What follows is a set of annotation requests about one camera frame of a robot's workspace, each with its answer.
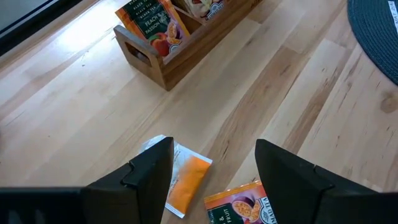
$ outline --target peach passion fruit tea packet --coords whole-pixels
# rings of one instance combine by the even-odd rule
[[[116,11],[127,30],[166,57],[190,34],[170,0],[132,0]]]
[[[141,147],[141,152],[165,137],[159,135],[146,141]],[[173,173],[165,207],[183,218],[212,162],[211,159],[174,141]]]
[[[205,197],[205,207],[211,224],[277,223],[260,181]]]

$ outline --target round woven mat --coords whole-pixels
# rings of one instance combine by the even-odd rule
[[[398,31],[389,1],[348,0],[348,18],[363,50],[398,85]]]

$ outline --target fruit tea packet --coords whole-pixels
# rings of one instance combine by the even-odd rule
[[[127,30],[168,56],[189,32],[170,0],[132,0],[116,11]]]
[[[260,181],[205,197],[205,206],[211,224],[277,223]]]
[[[141,152],[158,143],[164,135],[156,136],[142,144]],[[213,161],[174,141],[173,173],[165,207],[183,218],[189,203],[199,188]]]
[[[207,22],[224,8],[223,0],[185,0],[190,12],[203,22]]]

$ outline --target orange tea packet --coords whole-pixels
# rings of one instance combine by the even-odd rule
[[[170,0],[132,0],[116,11],[127,30],[168,56],[189,32]]]
[[[152,147],[165,137],[159,135],[146,141],[142,145],[141,151]],[[173,174],[165,207],[178,217],[183,218],[212,162],[211,159],[174,141]]]
[[[205,206],[211,224],[277,224],[260,181],[205,197]]]

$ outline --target wooden floor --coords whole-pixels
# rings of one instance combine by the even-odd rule
[[[204,196],[258,179],[257,138],[398,190],[398,87],[358,45],[345,0],[264,0],[171,92],[117,45],[127,0],[93,2],[0,59],[0,185],[89,184],[165,134],[214,163],[187,216],[163,223],[208,223]]]

